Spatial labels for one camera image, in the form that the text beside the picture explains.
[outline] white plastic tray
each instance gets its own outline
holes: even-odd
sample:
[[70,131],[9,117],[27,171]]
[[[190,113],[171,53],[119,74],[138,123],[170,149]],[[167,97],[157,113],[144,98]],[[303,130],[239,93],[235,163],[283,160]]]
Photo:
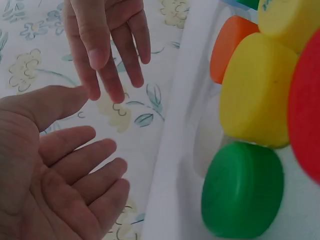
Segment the white plastic tray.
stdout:
[[[201,219],[203,179],[194,170],[193,147],[206,103],[220,91],[209,77],[212,39],[230,14],[239,13],[243,12],[230,10],[218,0],[196,0],[191,6],[154,171],[144,240],[218,239]],[[277,153],[284,168],[284,197],[275,221],[258,239],[320,240],[320,187],[305,175],[290,147]]]

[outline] hand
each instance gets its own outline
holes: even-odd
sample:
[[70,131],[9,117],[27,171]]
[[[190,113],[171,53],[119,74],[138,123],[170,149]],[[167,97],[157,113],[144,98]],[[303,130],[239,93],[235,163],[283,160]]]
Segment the hand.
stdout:
[[89,126],[39,137],[88,100],[83,87],[50,86],[0,100],[0,239],[100,240],[124,209],[129,183],[115,150]]
[[82,84],[91,100],[100,97],[96,71],[115,103],[125,99],[110,49],[110,34],[132,85],[144,84],[143,64],[151,59],[150,36],[143,0],[64,0],[64,26]]

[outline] stacking toy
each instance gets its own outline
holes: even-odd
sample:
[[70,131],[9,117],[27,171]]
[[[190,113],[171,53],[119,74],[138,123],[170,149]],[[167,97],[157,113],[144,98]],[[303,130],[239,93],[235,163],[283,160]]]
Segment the stacking toy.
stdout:
[[261,33],[301,53],[320,27],[320,0],[260,0]]
[[298,162],[320,184],[320,30],[298,60],[289,95],[288,126]]
[[238,44],[248,35],[259,32],[258,25],[240,16],[230,17],[223,25],[213,47],[211,78],[222,84],[226,68]]
[[241,3],[249,8],[258,10],[259,0],[236,0],[238,3]]
[[283,191],[283,168],[273,150],[231,143],[216,154],[208,169],[202,219],[217,237],[256,238],[276,217]]
[[289,142],[288,95],[297,59],[261,33],[238,45],[221,90],[220,122],[227,136],[274,148]]

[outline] floral bedsheet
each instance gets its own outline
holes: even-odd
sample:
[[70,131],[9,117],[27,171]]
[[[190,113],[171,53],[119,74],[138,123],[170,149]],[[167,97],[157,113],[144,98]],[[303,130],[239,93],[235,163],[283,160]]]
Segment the floral bedsheet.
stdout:
[[[0,97],[48,85],[80,85],[65,35],[63,6],[63,0],[0,0]],[[116,157],[126,159],[131,190],[105,240],[140,239],[189,0],[144,0],[144,6],[152,51],[151,63],[142,66],[144,86],[131,86],[111,42],[125,102],[113,104],[102,92],[98,101],[89,101],[78,113],[40,133],[90,125],[96,129],[95,140],[117,141],[117,152],[97,169]]]

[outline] finger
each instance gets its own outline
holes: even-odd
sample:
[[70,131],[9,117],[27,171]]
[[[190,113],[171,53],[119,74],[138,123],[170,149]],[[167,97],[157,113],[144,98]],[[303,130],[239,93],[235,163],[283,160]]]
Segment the finger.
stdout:
[[75,14],[79,36],[86,48],[93,69],[103,68],[110,53],[110,31],[107,25],[104,0],[70,0],[73,12],[67,12],[67,18]]
[[148,64],[151,60],[150,34],[145,11],[142,10],[128,20],[128,25],[135,39],[141,62]]
[[22,95],[2,98],[0,106],[2,110],[30,119],[39,132],[42,132],[56,120],[75,114],[87,100],[88,94],[81,86],[47,86]]
[[64,157],[51,168],[54,169],[67,184],[72,185],[90,173],[102,161],[110,157],[117,149],[111,139],[96,141],[80,148]]
[[50,167],[95,136],[96,131],[91,126],[76,126],[54,131],[40,138],[38,152],[42,156],[43,163]]
[[107,233],[126,206],[130,184],[118,180],[105,194],[90,204],[89,209],[96,216],[102,231]]
[[106,1],[105,15],[110,31],[126,23],[128,19],[144,9],[143,0],[115,0]]
[[125,160],[116,158],[99,170],[81,178],[72,187],[79,192],[84,202],[90,205],[126,173],[127,167]]
[[144,77],[129,26],[124,24],[113,30],[111,35],[132,85],[140,88],[144,84]]
[[110,52],[110,58],[105,67],[100,69],[98,73],[111,100],[116,104],[122,103],[125,100],[125,93],[119,79],[112,52]]
[[90,99],[95,101],[101,94],[97,72],[90,66],[87,50],[80,38],[77,18],[69,1],[65,3],[64,15],[65,31],[76,71],[82,84],[89,90]]
[[66,223],[79,239],[93,240],[103,237],[99,221],[80,194],[50,168],[43,174],[41,191],[50,210]]

